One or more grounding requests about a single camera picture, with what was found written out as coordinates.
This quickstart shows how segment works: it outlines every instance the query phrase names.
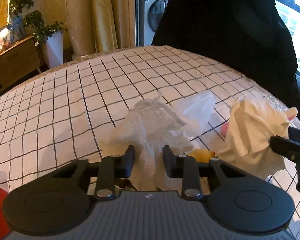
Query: black cloth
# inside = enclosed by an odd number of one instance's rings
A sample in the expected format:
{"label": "black cloth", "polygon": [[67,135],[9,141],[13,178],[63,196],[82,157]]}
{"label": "black cloth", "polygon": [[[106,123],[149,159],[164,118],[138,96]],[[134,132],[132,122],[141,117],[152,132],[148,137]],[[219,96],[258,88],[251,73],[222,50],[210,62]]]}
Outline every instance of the black cloth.
{"label": "black cloth", "polygon": [[296,106],[300,119],[297,59],[274,0],[169,0],[152,45],[222,62]]}

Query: potted plant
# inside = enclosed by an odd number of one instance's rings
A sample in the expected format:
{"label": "potted plant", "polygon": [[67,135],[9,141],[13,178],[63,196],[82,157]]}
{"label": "potted plant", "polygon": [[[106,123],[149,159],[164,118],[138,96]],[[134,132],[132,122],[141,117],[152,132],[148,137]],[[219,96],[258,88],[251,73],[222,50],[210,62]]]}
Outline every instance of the potted plant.
{"label": "potted plant", "polygon": [[[29,10],[34,6],[33,0],[10,0],[10,12],[17,18],[26,8]],[[38,10],[24,16],[23,26],[30,28],[35,38],[35,45],[40,45],[43,59],[49,68],[63,64],[63,39],[62,34],[67,29],[63,28],[63,22],[55,22],[46,25],[42,13]]]}

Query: clear plastic bag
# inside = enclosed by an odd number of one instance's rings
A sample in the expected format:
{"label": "clear plastic bag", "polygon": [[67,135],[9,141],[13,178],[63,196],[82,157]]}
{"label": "clear plastic bag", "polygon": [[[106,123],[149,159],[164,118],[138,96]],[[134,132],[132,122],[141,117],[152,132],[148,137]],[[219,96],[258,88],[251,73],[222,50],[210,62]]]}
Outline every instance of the clear plastic bag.
{"label": "clear plastic bag", "polygon": [[10,34],[10,30],[8,30],[7,28],[4,28],[2,31],[0,31],[0,52],[10,47]]}
{"label": "clear plastic bag", "polygon": [[215,104],[207,91],[184,98],[173,108],[160,102],[160,97],[137,102],[110,137],[111,144],[135,146],[130,180],[139,191],[180,191],[181,179],[167,177],[162,148],[169,145],[175,155],[191,151],[194,144],[189,139],[204,129]]}
{"label": "clear plastic bag", "polygon": [[130,180],[139,191],[179,190],[181,179],[166,175],[162,148],[169,145],[178,155],[194,147],[184,133],[186,123],[160,97],[137,102],[110,137],[111,144],[129,143],[136,148]]}
{"label": "clear plastic bag", "polygon": [[183,98],[172,106],[173,111],[187,124],[186,132],[191,135],[202,135],[216,103],[211,91],[205,90],[198,94]]}

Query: white flower pot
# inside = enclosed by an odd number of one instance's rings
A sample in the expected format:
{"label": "white flower pot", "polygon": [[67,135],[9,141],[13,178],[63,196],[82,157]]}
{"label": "white flower pot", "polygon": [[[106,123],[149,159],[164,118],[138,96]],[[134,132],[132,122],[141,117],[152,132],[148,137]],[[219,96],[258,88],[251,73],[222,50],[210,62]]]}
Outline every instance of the white flower pot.
{"label": "white flower pot", "polygon": [[49,37],[46,44],[41,45],[42,55],[48,68],[63,64],[63,39],[60,32]]}

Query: crumpled paper towel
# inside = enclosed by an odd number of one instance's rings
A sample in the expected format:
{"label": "crumpled paper towel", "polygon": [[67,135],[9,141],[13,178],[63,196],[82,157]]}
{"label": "crumpled paper towel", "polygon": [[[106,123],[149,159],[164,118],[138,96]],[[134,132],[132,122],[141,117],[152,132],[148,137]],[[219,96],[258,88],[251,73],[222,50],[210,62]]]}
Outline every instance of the crumpled paper towel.
{"label": "crumpled paper towel", "polygon": [[238,98],[230,110],[225,148],[216,156],[256,177],[284,170],[283,157],[269,146],[271,136],[288,137],[289,120],[285,112],[266,100]]}

